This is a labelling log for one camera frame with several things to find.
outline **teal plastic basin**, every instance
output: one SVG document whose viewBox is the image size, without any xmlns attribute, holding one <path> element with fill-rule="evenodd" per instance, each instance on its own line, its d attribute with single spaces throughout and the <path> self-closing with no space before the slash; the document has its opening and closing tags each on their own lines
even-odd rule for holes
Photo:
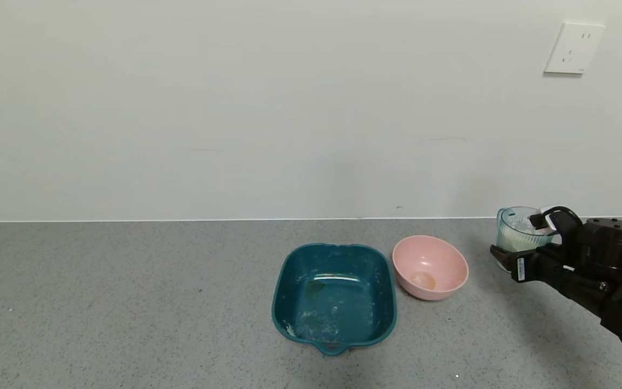
<svg viewBox="0 0 622 389">
<path fill-rule="evenodd" d="M 282 266 L 272 320 L 285 337 L 327 355 L 373 345 L 395 327 L 394 280 L 376 249 L 306 244 Z"/>
</svg>

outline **wall outlet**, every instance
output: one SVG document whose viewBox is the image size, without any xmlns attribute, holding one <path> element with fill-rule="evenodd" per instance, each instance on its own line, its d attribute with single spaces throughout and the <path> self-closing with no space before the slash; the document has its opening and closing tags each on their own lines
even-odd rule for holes
<svg viewBox="0 0 622 389">
<path fill-rule="evenodd" d="M 606 29 L 605 25 L 564 23 L 551 51 L 546 73 L 585 73 Z"/>
</svg>

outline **bowl rim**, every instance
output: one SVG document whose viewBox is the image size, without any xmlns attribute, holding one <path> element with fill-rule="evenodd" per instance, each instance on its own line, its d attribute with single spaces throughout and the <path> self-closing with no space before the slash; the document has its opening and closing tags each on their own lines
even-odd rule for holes
<svg viewBox="0 0 622 389">
<path fill-rule="evenodd" d="M 282 273 L 285 270 L 286 266 L 287 266 L 287 261 L 289 261 L 289 259 L 291 259 L 291 257 L 293 256 L 293 254 L 296 254 L 297 251 L 299 251 L 300 249 L 304 249 L 306 247 L 309 246 L 331 246 L 331 247 L 363 247 L 365 249 L 370 249 L 370 251 L 374 251 L 375 254 L 378 254 L 378 257 L 383 259 L 383 261 L 385 261 L 385 264 L 388 268 L 388 276 L 390 278 L 390 285 L 392 285 L 393 287 L 390 288 L 390 290 L 392 291 L 392 298 L 391 300 L 393 301 L 393 317 L 392 317 L 392 323 L 390 323 L 390 325 L 388 326 L 388 329 L 383 332 L 383 334 L 381 334 L 379 337 L 375 338 L 375 339 L 371 339 L 371 340 L 366 340 L 364 342 L 344 342 L 344 343 L 340 343 L 338 347 L 336 348 L 328 348 L 326 347 L 322 342 L 319 342 L 318 340 L 311 340 L 311 339 L 304 339 L 304 338 L 299 338 L 299 337 L 294 337 L 293 335 L 289 334 L 289 332 L 287 332 L 287 330 L 285 328 L 282 327 L 282 324 L 280 323 L 280 321 L 277 319 L 277 316 L 275 315 L 275 303 L 277 302 L 277 293 L 278 290 L 280 288 L 280 281 L 282 281 Z M 287 254 L 287 258 L 285 258 L 284 263 L 282 264 L 282 267 L 280 268 L 280 273 L 277 276 L 277 283 L 275 285 L 275 293 L 273 295 L 272 298 L 272 307 L 271 307 L 271 316 L 272 316 L 272 322 L 275 325 L 275 327 L 277 328 L 277 330 L 280 332 L 280 334 L 282 334 L 284 337 L 286 337 L 289 340 L 293 340 L 295 342 L 299 342 L 299 343 L 306 343 L 308 345 L 313 345 L 316 347 L 316 349 L 318 349 L 320 352 L 322 352 L 325 355 L 330 355 L 330 356 L 335 356 L 335 355 L 339 355 L 342 354 L 343 352 L 345 352 L 347 349 L 350 349 L 352 347 L 366 347 L 366 346 L 370 346 L 370 345 L 375 345 L 376 343 L 380 343 L 383 340 L 385 340 L 385 338 L 388 337 L 388 335 L 390 335 L 390 333 L 393 332 L 393 330 L 395 329 L 395 323 L 397 322 L 397 291 L 395 291 L 395 274 L 393 273 L 393 266 L 390 266 L 391 261 L 388 261 L 388 258 L 386 258 L 383 253 L 381 253 L 380 251 L 378 251 L 377 249 L 374 249 L 371 246 L 366 246 L 365 244 L 329 244 L 329 243 L 308 243 L 308 244 L 303 244 L 299 247 L 297 247 L 296 249 L 293 249 L 289 254 Z"/>
<path fill-rule="evenodd" d="M 400 243 L 404 242 L 407 239 L 413 238 L 413 237 L 427 237 L 429 239 L 435 239 L 435 240 L 441 241 L 441 242 L 447 244 L 448 246 L 450 246 L 451 249 L 453 249 L 459 255 L 459 257 L 462 259 L 462 261 L 464 262 L 464 268 L 466 270 L 466 273 L 464 274 L 464 280 L 462 280 L 462 282 L 459 285 L 457 285 L 456 287 L 451 288 L 449 290 L 444 290 L 444 291 L 430 290 L 428 288 L 423 288 L 423 287 L 421 287 L 419 285 L 416 285 L 415 283 L 412 283 L 412 281 L 410 281 L 407 277 L 404 276 L 404 274 L 402 274 L 402 271 L 400 271 L 400 268 L 397 267 L 397 264 L 395 264 L 395 250 L 397 249 L 398 246 L 400 246 Z M 454 246 L 452 246 L 452 244 L 449 244 L 448 242 L 444 241 L 443 239 L 439 239 L 439 238 L 434 237 L 434 236 L 408 236 L 408 237 L 404 237 L 404 238 L 400 239 L 400 241 L 397 242 L 397 244 L 395 244 L 395 247 L 393 247 L 393 251 L 390 254 L 390 260 L 392 261 L 393 267 L 395 268 L 395 271 L 397 272 L 397 274 L 399 274 L 400 277 L 406 283 L 408 283 L 409 285 L 414 286 L 418 290 L 427 291 L 427 292 L 430 292 L 430 293 L 437 293 L 437 294 L 439 294 L 439 293 L 451 293 L 451 292 L 454 292 L 456 290 L 459 290 L 459 288 L 461 288 L 462 285 L 464 285 L 467 282 L 467 280 L 469 280 L 469 264 L 467 263 L 467 259 L 464 258 L 464 255 L 462 253 L 460 253 L 460 251 L 458 249 L 456 249 Z"/>
</svg>

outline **residue in bowl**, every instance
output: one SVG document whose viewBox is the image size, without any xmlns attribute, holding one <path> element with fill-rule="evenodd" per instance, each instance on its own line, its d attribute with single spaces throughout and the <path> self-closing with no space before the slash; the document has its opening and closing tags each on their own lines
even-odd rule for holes
<svg viewBox="0 0 622 389">
<path fill-rule="evenodd" d="M 288 324 L 287 327 L 285 327 L 285 330 L 287 330 L 287 334 L 292 335 L 292 337 L 296 337 L 296 334 L 294 334 L 294 329 L 292 328 L 292 325 Z"/>
<path fill-rule="evenodd" d="M 421 288 L 425 288 L 427 290 L 435 290 L 436 288 L 436 280 L 434 276 L 430 275 L 425 271 L 416 271 L 412 273 L 409 280 L 414 284 Z"/>
</svg>

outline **barcode label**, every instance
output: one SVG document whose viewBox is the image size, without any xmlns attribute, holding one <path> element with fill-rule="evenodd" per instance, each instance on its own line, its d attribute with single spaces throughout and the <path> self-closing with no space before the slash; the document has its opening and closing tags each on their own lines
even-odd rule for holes
<svg viewBox="0 0 622 389">
<path fill-rule="evenodd" d="M 525 280 L 525 258 L 518 258 L 518 281 Z"/>
</svg>

